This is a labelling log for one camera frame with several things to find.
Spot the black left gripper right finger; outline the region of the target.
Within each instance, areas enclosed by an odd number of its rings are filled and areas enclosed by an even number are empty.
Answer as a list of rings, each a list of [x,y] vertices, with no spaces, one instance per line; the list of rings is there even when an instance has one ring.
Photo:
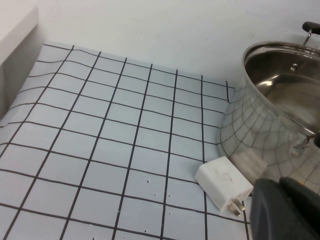
[[[279,179],[281,188],[294,200],[319,202],[320,196],[302,183],[290,177],[281,177]]]

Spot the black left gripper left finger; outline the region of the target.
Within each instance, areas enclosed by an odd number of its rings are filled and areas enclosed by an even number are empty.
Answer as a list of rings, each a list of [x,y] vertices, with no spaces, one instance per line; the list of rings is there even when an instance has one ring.
[[[276,182],[255,181],[250,210],[254,240],[318,240],[320,201],[298,201]]]

